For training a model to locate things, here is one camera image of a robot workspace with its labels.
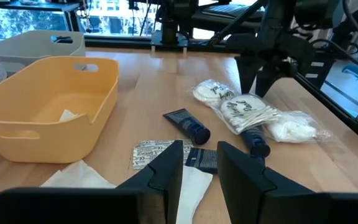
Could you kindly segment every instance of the wooden tabletop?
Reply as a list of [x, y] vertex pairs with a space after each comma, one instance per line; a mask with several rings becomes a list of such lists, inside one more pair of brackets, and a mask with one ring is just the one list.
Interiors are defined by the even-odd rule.
[[[247, 152], [208, 107], [197, 102], [191, 88], [213, 78], [240, 91], [233, 55], [156, 53], [149, 50], [89, 49], [89, 57], [118, 60], [121, 67], [119, 98], [93, 152], [84, 161], [113, 184], [119, 185], [132, 170], [133, 147], [143, 140], [182, 139], [184, 136], [162, 114], [186, 108], [211, 130], [202, 146], [216, 149], [227, 141]], [[281, 110], [302, 110], [333, 132], [333, 140], [319, 144], [285, 144], [269, 141], [266, 163], [311, 190], [358, 192], [358, 135], [311, 96], [296, 81], [276, 82], [265, 99]], [[21, 164], [0, 156], [0, 191], [17, 186], [39, 186], [66, 164]], [[219, 179], [214, 176], [201, 201], [194, 224], [230, 223]]]

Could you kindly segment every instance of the plastic bag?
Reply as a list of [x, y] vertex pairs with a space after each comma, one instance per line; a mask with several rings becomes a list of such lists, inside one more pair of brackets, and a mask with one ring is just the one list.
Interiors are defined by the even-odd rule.
[[276, 121], [281, 113], [258, 96], [251, 94], [232, 97], [223, 101], [220, 106], [212, 106], [212, 109], [234, 134]]
[[224, 100], [235, 95], [234, 90], [212, 79], [205, 80], [193, 88], [193, 96], [211, 107], [218, 107]]
[[332, 136], [302, 111], [283, 111], [277, 121], [265, 125], [265, 130], [277, 142], [323, 142]]

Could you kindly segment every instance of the wooden table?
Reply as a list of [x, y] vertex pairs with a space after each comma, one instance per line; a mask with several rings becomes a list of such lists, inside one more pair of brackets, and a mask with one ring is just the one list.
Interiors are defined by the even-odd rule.
[[[247, 152], [239, 136], [232, 134], [215, 113], [198, 103], [191, 88], [213, 78], [240, 90], [233, 55], [156, 53], [149, 50], [89, 49], [90, 57], [106, 57], [121, 64], [119, 99], [94, 151], [84, 160], [108, 181], [119, 185], [132, 170], [133, 147], [143, 140], [184, 138], [162, 114], [188, 109], [212, 132], [203, 146], [216, 149], [227, 141]], [[358, 135], [314, 99], [296, 81], [279, 80], [265, 99], [282, 110], [303, 110], [331, 130], [333, 141], [320, 144], [270, 142], [267, 165], [286, 177], [315, 190], [358, 192]], [[66, 164], [20, 164], [0, 156], [0, 191], [16, 186], [38, 186]], [[219, 179], [214, 176], [201, 201], [194, 222], [230, 223]]]

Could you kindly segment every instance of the yellow plastic basket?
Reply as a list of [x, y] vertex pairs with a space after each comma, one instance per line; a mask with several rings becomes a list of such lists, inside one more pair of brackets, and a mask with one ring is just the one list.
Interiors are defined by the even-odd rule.
[[[97, 71], [75, 69], [89, 64]], [[116, 104], [118, 75], [115, 60], [49, 57], [1, 82], [0, 155], [48, 163], [87, 156]], [[77, 116], [59, 121], [64, 110]]]

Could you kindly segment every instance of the basket handle hole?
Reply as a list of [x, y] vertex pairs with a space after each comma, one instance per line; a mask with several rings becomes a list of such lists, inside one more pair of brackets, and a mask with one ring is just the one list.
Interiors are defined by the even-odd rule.
[[6, 139], [39, 139], [40, 134], [36, 131], [0, 131], [0, 137]]
[[69, 36], [60, 36], [60, 35], [52, 35], [50, 36], [50, 41], [56, 44], [72, 44], [73, 39]]
[[97, 72], [99, 67], [95, 64], [74, 64], [74, 69], [78, 71]]

